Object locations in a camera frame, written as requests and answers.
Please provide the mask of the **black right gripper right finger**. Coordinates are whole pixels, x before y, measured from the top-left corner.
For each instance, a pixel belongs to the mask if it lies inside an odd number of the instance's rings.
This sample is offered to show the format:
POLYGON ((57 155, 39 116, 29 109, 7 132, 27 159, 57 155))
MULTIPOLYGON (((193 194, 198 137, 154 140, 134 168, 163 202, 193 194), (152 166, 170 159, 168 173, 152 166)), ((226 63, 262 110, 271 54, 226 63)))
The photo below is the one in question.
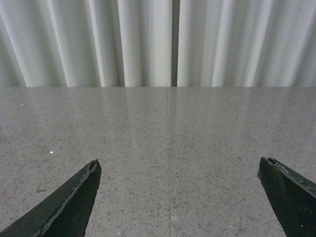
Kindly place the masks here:
POLYGON ((274 158, 261 158, 257 177, 288 237, 316 235, 316 184, 274 158))

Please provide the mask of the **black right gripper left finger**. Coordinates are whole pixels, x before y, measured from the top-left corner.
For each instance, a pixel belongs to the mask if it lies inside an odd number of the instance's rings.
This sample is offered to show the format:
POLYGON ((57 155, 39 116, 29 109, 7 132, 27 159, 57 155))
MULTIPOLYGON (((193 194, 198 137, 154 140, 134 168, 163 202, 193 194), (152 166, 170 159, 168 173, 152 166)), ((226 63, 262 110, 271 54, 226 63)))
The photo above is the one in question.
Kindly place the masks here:
POLYGON ((2 237, 83 237, 100 185, 92 160, 62 186, 0 232, 2 237))

